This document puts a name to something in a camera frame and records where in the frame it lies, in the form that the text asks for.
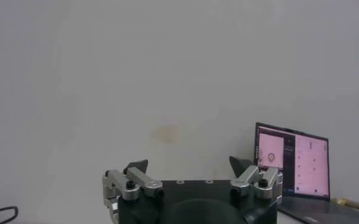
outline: brown stain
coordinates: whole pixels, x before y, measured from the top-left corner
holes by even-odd
[[[178,125],[160,126],[151,133],[152,139],[164,145],[174,145],[178,141],[178,137],[179,137]]]

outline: screen interface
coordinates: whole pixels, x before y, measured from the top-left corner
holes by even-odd
[[[329,196],[328,143],[259,126],[255,159],[283,172],[284,194]]]

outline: white wall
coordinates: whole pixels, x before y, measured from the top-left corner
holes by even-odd
[[[359,1],[0,0],[0,206],[110,223],[101,175],[232,178],[256,121],[330,139],[359,200]]]

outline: laptop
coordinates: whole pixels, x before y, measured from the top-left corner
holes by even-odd
[[[327,138],[256,123],[254,163],[283,173],[279,211],[310,224],[359,223],[358,210],[330,202]]]

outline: pink screen display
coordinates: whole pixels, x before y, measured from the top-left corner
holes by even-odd
[[[264,129],[295,136],[294,192],[329,195],[327,141],[271,128]],[[283,169],[283,149],[282,137],[260,133],[258,165]]]
[[[283,138],[259,134],[259,160],[262,167],[283,168]]]

